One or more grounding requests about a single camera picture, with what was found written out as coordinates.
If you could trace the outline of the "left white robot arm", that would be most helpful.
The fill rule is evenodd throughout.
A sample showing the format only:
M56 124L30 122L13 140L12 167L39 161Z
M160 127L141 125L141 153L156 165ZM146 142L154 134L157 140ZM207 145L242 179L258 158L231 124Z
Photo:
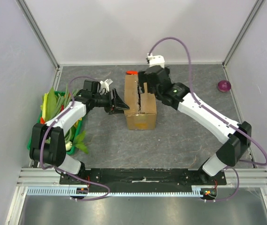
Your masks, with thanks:
M72 97L71 102L53 119L33 126L30 159L40 165L47 164L70 173L75 184L86 179L84 164L67 155L65 134L90 110L100 107L108 114L123 113L129 106L119 97L116 89L110 89L111 79L105 81L85 80L83 88Z

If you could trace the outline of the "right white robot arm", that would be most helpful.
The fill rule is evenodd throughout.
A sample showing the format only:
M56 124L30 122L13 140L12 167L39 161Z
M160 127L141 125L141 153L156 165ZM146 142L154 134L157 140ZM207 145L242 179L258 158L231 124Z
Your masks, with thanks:
M168 67L152 66L138 73L138 84L141 93L151 93L164 105L184 113L208 129L222 146L211 156L198 172L202 184L210 184L215 175L227 166L235 166L250 147L252 127L244 121L238 122L226 118L221 113L204 103L195 100L190 88L183 83L171 82Z

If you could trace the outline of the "brown cardboard express box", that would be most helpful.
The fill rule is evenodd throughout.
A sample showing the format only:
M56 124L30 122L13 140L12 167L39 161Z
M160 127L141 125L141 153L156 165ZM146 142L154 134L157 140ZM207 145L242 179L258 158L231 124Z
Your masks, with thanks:
M125 76L124 101L129 106L129 109L124 111L128 129L155 129L156 98L154 94L147 92L147 88L145 88L144 93L140 91L137 75Z

